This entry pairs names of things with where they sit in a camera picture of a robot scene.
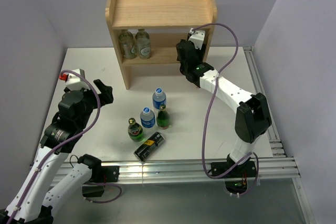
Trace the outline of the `dark beverage can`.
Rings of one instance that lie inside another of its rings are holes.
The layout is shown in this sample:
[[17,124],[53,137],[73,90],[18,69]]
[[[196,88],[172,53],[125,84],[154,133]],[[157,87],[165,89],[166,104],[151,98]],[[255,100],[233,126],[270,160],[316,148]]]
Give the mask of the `dark beverage can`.
[[163,143],[165,139],[161,132],[154,132],[145,142],[142,143],[135,151],[135,157],[144,162],[153,154]]

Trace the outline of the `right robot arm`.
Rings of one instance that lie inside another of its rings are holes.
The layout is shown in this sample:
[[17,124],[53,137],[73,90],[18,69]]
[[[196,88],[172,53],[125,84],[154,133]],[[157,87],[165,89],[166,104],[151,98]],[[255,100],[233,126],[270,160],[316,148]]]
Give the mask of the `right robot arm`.
[[228,173],[234,177],[245,171],[255,142],[272,125],[267,99],[262,93],[252,94],[225,79],[211,65],[203,61],[201,47],[205,31],[190,30],[186,40],[177,45],[180,72],[197,87],[204,89],[227,104],[235,113],[237,140],[227,157]]

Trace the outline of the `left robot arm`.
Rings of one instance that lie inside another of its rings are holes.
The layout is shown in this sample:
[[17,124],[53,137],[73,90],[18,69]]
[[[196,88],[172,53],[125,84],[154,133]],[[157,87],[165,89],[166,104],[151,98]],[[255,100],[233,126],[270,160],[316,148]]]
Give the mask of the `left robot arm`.
[[85,182],[102,176],[101,160],[85,154],[61,182],[50,189],[56,173],[75,144],[88,131],[93,110],[113,102],[112,87],[94,80],[96,89],[80,81],[67,84],[58,112],[45,129],[35,162],[13,201],[1,210],[1,223],[52,223],[66,196]]

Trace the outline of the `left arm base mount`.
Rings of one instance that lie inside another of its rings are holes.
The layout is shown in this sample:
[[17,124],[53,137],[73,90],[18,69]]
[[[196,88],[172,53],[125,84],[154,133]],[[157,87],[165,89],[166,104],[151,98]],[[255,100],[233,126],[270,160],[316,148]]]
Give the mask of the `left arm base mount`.
[[[116,183],[119,178],[119,168],[119,166],[102,166],[100,174],[94,180],[89,180],[89,182],[95,184]],[[84,184],[82,186],[82,195],[92,200],[105,200],[102,197],[105,198],[107,193],[118,194],[119,192],[119,189],[107,185],[93,186]]]

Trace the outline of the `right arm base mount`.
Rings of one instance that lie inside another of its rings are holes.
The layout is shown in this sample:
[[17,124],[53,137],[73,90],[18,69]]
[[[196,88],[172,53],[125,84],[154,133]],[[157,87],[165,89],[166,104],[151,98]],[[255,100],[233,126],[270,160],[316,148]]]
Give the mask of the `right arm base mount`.
[[259,163],[248,160],[242,165],[238,165],[230,172],[227,172],[232,166],[229,162],[212,162],[208,170],[210,175],[219,176],[224,180],[225,190],[230,197],[240,198],[247,194],[258,184]]

